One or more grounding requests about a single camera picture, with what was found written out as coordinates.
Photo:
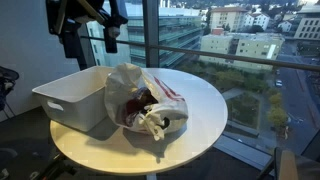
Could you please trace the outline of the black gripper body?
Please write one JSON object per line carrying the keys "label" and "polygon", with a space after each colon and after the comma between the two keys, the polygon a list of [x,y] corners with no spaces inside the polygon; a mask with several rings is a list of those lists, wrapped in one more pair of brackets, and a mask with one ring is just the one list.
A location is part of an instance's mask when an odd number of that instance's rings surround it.
{"label": "black gripper body", "polygon": [[105,28],[120,28],[128,19],[117,0],[108,0],[111,13],[103,9],[105,0],[45,0],[48,30],[61,35],[68,21],[76,25],[96,21]]}

